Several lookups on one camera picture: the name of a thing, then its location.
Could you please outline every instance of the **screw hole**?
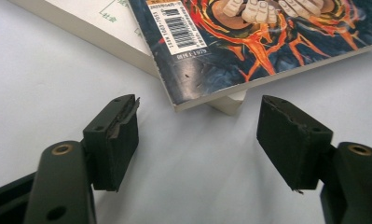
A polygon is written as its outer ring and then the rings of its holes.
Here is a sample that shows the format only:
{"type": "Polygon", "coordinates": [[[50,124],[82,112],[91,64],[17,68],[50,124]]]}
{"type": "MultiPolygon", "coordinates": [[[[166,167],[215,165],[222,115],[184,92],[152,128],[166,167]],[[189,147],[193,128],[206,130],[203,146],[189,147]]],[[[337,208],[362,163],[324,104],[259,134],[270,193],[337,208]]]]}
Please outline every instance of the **screw hole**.
{"type": "Polygon", "coordinates": [[[101,130],[103,130],[103,126],[97,126],[97,127],[93,128],[93,130],[101,131],[101,130]]]}
{"type": "Polygon", "coordinates": [[[53,208],[47,213],[47,220],[49,221],[58,220],[61,217],[63,217],[65,213],[66,213],[66,208],[63,206],[53,208]]]}
{"type": "Polygon", "coordinates": [[[372,155],[371,149],[362,146],[349,146],[349,150],[361,156],[372,155]]]}
{"type": "Polygon", "coordinates": [[[63,154],[66,154],[70,152],[73,149],[72,145],[60,145],[52,149],[51,153],[55,156],[61,156],[63,154]]]}

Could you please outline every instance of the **white surface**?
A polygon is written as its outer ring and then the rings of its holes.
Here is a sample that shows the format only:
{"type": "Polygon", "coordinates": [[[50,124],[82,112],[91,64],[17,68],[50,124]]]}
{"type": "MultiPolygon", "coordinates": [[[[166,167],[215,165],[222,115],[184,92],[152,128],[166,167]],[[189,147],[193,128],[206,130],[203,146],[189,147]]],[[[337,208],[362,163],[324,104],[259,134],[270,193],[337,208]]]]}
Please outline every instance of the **white surface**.
{"type": "Polygon", "coordinates": [[[334,146],[372,147],[372,51],[251,89],[235,117],[175,114],[156,78],[0,1],[0,186],[128,93],[141,97],[140,144],[119,192],[96,192],[98,223],[324,223],[320,191],[292,192],[255,139],[263,94],[331,128],[334,146]]]}

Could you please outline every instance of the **paperback book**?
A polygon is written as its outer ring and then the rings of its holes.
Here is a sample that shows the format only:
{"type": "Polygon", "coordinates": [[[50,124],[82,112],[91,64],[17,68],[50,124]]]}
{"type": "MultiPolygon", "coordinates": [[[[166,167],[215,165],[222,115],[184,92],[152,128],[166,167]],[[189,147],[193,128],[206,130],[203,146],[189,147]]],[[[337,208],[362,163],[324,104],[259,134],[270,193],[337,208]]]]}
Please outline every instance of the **paperback book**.
{"type": "MultiPolygon", "coordinates": [[[[159,77],[151,52],[132,16],[127,0],[9,0],[95,46],[108,51],[155,77],[159,77]]],[[[207,104],[233,115],[246,92],[241,91],[207,104]]]]}
{"type": "Polygon", "coordinates": [[[372,0],[130,0],[176,111],[372,50],[372,0]]]}

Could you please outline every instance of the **illustrated book cover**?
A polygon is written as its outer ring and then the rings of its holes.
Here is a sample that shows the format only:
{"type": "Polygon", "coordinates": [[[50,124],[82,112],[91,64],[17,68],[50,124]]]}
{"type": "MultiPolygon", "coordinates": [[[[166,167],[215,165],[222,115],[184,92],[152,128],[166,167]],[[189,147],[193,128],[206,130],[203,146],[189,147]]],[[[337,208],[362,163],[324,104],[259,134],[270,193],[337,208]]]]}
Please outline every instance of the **illustrated book cover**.
{"type": "Polygon", "coordinates": [[[372,0],[130,0],[176,111],[372,50],[372,0]]]}
{"type": "MultiPolygon", "coordinates": [[[[154,77],[157,67],[127,0],[9,0],[154,77]]],[[[245,91],[207,102],[234,115],[245,91]]]]}

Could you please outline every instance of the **metal rivet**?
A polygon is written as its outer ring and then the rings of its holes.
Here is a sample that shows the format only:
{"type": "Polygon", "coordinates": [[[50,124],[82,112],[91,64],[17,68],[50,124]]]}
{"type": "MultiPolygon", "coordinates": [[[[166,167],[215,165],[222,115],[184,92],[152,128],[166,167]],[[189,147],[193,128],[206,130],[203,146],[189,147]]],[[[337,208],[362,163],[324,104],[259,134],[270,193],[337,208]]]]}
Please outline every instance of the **metal rivet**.
{"type": "Polygon", "coordinates": [[[70,152],[72,149],[73,149],[72,145],[64,144],[64,145],[60,145],[52,149],[51,153],[55,156],[61,156],[61,155],[64,155],[70,152]]]}
{"type": "Polygon", "coordinates": [[[360,156],[371,156],[372,155],[372,151],[371,149],[367,148],[367,147],[363,147],[363,146],[359,146],[359,145],[350,145],[348,146],[349,150],[356,153],[356,154],[359,154],[360,156]]]}

